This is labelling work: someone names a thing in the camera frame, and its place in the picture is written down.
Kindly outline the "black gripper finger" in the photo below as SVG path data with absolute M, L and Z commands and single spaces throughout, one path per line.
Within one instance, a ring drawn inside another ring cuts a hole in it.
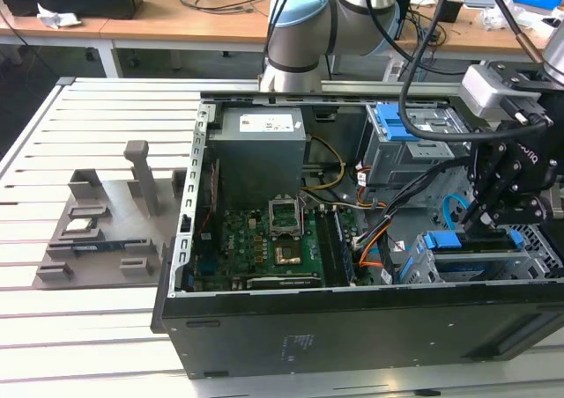
M 467 178 L 473 201 L 462 218 L 462 227 L 466 232 L 485 230 L 481 218 L 500 207 L 503 194 L 519 172 L 519 161 L 510 160 L 508 142 L 472 145 Z
M 482 211 L 495 225 L 534 225 L 549 217 L 547 201 L 537 193 L 519 193 L 513 188 L 486 194 Z

